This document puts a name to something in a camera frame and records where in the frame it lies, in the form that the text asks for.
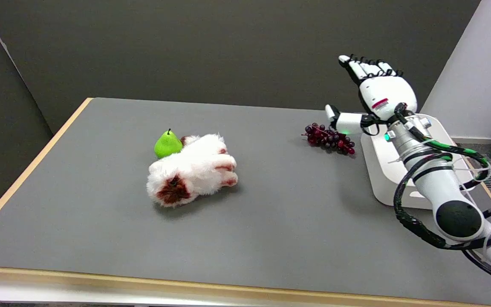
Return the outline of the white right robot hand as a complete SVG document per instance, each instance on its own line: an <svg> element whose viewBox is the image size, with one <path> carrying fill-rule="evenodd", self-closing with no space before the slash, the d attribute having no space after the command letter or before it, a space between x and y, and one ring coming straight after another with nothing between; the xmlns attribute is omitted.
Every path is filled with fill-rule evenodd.
<svg viewBox="0 0 491 307"><path fill-rule="evenodd" d="M325 106L332 129L344 134L364 133L371 126L391 125L397 114L409 116L418 110L416 94L403 78L403 72L383 60L370 60L354 55L340 55L338 62L357 85L362 113L341 112L336 106Z"/></svg>

